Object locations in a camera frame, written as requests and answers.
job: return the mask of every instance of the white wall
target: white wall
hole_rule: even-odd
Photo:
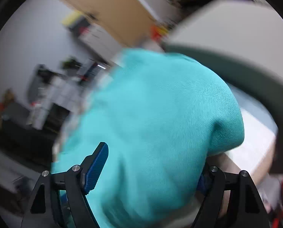
[[[69,55],[84,62],[91,55],[61,21],[72,10],[59,0],[27,0],[0,31],[0,100],[12,88],[17,101],[28,107],[26,91],[35,66],[60,72]]]
[[[179,15],[179,10],[172,6],[168,0],[139,0],[139,2],[158,21],[175,20]]]

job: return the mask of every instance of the metal screw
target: metal screw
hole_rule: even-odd
[[[78,171],[80,169],[80,166],[79,165],[74,165],[72,167],[72,171]]]
[[[244,177],[248,176],[248,172],[246,170],[241,171],[241,175]]]
[[[45,170],[44,172],[42,172],[42,176],[46,177],[50,172],[48,170]]]
[[[211,170],[212,172],[217,172],[217,171],[218,171],[218,168],[213,165],[213,166],[210,167],[210,170]]]

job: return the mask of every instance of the blue gripper pad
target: blue gripper pad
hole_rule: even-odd
[[[205,178],[203,174],[200,175],[199,181],[197,183],[197,190],[200,191],[203,195],[206,195],[207,188],[205,185]]]
[[[90,190],[93,190],[96,186],[97,180],[101,174],[101,171],[107,161],[109,155],[108,145],[105,143],[101,148],[96,158],[93,161],[90,169],[86,173],[86,184],[84,185],[84,191],[86,194],[89,193]]]

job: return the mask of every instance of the turquoise sweater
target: turquoise sweater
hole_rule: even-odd
[[[68,170],[99,142],[109,157],[87,200],[101,228],[147,227],[184,206],[208,155],[244,140],[226,83],[181,54],[125,50],[124,68],[92,97],[53,172]]]

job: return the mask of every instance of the teal fabric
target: teal fabric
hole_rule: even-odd
[[[147,227],[185,205],[205,159],[240,145],[244,126],[226,83],[181,54],[125,50],[124,68],[92,97],[53,165],[68,170],[99,142],[109,156],[87,200],[101,228]]]

